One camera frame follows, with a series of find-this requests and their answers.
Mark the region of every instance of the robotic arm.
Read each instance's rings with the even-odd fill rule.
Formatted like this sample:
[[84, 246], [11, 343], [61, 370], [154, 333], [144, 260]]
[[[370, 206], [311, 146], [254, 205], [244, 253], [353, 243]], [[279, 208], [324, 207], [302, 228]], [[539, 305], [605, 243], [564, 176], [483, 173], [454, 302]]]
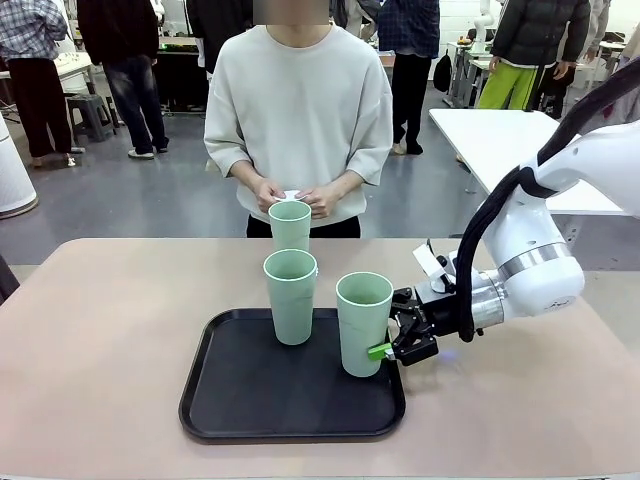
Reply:
[[[438, 354], [436, 337], [475, 333], [512, 318], [538, 316], [571, 305], [584, 274], [546, 207], [546, 199], [584, 180], [633, 216], [640, 216], [640, 121], [605, 127], [573, 141], [580, 128], [640, 85], [640, 61], [614, 74], [569, 112], [538, 155], [496, 187], [467, 227], [457, 252], [436, 257], [430, 245], [414, 256], [429, 281], [396, 292], [392, 317], [400, 327], [391, 344], [369, 351], [412, 365]], [[480, 239], [496, 270], [472, 268]]]

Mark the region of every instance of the green cup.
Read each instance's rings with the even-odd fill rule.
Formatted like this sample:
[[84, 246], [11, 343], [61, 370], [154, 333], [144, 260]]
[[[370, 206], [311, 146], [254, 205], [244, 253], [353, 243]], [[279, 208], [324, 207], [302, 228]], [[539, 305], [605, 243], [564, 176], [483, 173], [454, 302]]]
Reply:
[[303, 250], [281, 250], [264, 262], [276, 337], [300, 345], [311, 336], [318, 263]]
[[271, 233], [276, 251], [309, 251], [311, 207], [303, 202], [278, 202], [269, 209]]
[[384, 343], [393, 285], [377, 273], [358, 272], [343, 277], [336, 293], [342, 366], [354, 377], [375, 375], [380, 361], [370, 360], [368, 353]]

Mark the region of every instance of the black tray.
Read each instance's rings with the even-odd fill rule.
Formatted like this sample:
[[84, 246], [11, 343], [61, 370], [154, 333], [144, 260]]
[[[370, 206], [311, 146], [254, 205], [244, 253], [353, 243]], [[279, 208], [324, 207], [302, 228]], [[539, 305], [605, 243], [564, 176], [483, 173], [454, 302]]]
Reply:
[[373, 377], [344, 371], [335, 309], [316, 309], [303, 345], [276, 339], [271, 310], [232, 310], [205, 328], [180, 402], [185, 430], [206, 443], [348, 440], [384, 435], [404, 416], [395, 362]]

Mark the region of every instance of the yellow-green pants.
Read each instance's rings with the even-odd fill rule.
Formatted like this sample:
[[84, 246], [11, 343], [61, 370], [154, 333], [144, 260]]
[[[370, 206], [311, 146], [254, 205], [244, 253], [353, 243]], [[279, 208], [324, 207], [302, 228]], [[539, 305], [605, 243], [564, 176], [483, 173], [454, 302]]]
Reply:
[[509, 110], [524, 110], [529, 102], [535, 77], [535, 68], [512, 67], [500, 62], [495, 73], [489, 76], [478, 101], [478, 108], [500, 110], [504, 107], [509, 93], [513, 91]]

